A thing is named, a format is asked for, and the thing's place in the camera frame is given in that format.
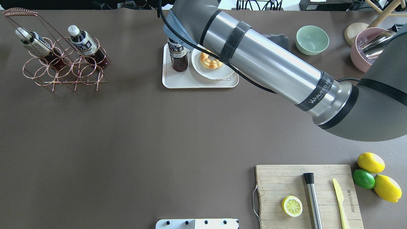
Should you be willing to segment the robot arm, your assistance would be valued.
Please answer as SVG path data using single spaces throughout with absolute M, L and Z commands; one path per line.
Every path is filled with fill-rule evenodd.
M 217 0 L 177 0 L 167 16 L 167 36 L 210 55 L 260 82 L 312 116 L 333 135 L 380 142 L 406 135 L 406 26 L 358 84 L 337 82 L 294 54 L 218 9 Z

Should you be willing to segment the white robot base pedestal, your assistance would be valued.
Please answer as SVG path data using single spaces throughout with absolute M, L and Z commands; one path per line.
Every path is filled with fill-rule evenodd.
M 239 220 L 230 218 L 161 219 L 156 229 L 239 229 Z

